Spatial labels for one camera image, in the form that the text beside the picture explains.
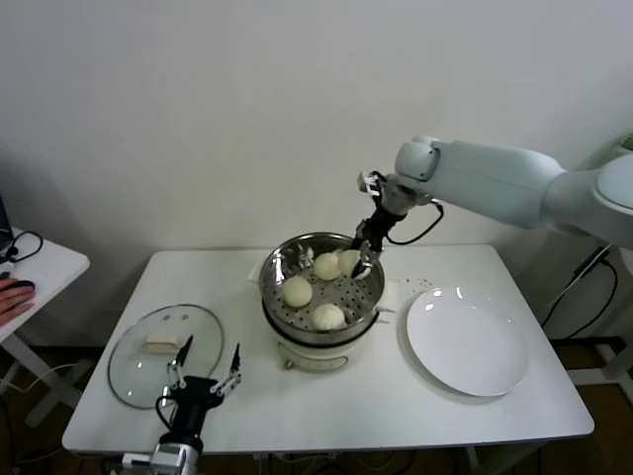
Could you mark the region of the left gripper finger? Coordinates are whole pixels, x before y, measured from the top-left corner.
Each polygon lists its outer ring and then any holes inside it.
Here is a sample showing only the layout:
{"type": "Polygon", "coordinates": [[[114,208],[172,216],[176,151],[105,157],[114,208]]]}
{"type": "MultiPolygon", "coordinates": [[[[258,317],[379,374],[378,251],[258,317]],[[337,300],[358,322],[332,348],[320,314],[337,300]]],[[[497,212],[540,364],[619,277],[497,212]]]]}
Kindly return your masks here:
{"type": "Polygon", "coordinates": [[[240,344],[235,347],[228,376],[221,382],[217,383],[211,390],[215,396],[228,396],[241,382],[241,357],[240,344]]]}
{"type": "Polygon", "coordinates": [[[186,381],[184,376],[184,363],[193,343],[194,336],[191,334],[184,345],[177,351],[176,356],[167,364],[167,375],[171,389],[184,389],[186,381]]]}

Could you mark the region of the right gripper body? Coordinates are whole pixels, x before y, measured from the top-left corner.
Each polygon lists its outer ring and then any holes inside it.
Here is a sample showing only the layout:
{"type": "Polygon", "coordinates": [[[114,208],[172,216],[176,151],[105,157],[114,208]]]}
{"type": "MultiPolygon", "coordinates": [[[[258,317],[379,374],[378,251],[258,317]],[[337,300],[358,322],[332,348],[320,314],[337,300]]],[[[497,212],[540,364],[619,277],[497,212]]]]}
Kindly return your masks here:
{"type": "Polygon", "coordinates": [[[365,244],[383,245],[386,239],[395,245],[408,245],[420,239],[393,240],[390,230],[403,221],[410,209],[420,205],[420,188],[416,181],[403,175],[364,175],[363,191],[375,205],[370,218],[365,219],[365,244]]]}

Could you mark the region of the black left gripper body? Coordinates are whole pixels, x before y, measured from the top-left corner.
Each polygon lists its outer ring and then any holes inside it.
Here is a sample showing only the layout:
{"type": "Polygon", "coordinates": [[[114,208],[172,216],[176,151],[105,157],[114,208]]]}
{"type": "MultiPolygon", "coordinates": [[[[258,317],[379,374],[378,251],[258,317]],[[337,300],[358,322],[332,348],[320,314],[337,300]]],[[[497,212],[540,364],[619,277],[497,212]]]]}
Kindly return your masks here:
{"type": "Polygon", "coordinates": [[[207,412],[224,402],[227,381],[185,377],[184,382],[184,388],[172,391],[172,401],[176,405],[172,430],[179,434],[200,435],[207,412]]]}

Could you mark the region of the bare person hand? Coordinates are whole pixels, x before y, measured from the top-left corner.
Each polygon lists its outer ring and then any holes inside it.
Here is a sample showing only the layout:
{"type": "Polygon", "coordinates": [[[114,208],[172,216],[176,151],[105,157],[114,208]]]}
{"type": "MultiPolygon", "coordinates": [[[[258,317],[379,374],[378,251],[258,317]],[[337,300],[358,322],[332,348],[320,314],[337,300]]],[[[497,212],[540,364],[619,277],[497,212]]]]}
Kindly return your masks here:
{"type": "Polygon", "coordinates": [[[26,313],[34,304],[36,286],[28,280],[3,278],[0,281],[0,326],[26,313]]]}

